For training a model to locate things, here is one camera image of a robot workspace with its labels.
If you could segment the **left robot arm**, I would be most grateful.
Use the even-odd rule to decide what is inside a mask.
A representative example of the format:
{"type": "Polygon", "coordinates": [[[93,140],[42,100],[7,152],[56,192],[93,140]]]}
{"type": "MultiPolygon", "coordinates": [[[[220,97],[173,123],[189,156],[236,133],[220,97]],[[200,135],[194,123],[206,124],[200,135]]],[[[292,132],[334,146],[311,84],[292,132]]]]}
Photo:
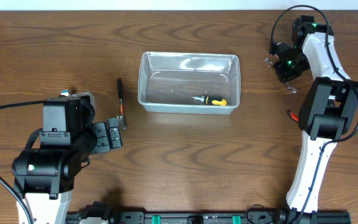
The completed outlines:
{"type": "Polygon", "coordinates": [[[90,156],[122,147],[120,117],[96,123],[94,116],[90,92],[63,90],[44,101],[43,127],[12,163],[20,223],[64,223],[75,176],[90,156]]]}

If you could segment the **red black pliers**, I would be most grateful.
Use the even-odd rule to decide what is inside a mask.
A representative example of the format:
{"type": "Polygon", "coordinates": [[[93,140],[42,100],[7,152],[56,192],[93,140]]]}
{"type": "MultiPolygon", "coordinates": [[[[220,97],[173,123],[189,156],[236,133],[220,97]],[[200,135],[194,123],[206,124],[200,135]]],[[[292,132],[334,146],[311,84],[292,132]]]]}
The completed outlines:
{"type": "Polygon", "coordinates": [[[289,117],[291,117],[292,120],[298,122],[298,117],[291,110],[287,110],[287,114],[289,117]]]}

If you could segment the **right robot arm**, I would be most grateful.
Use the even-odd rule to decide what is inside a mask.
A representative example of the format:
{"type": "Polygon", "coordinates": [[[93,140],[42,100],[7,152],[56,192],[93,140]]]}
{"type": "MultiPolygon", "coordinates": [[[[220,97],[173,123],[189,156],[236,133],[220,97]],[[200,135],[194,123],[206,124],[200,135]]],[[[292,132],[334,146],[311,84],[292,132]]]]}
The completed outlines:
{"type": "Polygon", "coordinates": [[[326,166],[345,135],[358,107],[358,82],[343,71],[334,48],[334,32],[313,16],[300,16],[292,24],[292,45],[270,44],[278,61],[273,70],[282,83],[310,70],[313,84],[296,118],[302,131],[301,157],[287,204],[298,215],[314,213],[326,166]]]}

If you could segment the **stubby yellow black screwdriver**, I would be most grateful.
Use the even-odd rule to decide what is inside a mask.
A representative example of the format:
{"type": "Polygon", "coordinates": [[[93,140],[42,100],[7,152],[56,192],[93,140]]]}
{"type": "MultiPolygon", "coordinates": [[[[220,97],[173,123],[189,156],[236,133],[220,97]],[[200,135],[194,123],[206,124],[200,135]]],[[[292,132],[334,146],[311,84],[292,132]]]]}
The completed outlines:
{"type": "Polygon", "coordinates": [[[192,96],[191,99],[201,105],[227,106],[227,100],[220,96],[192,96]]]}

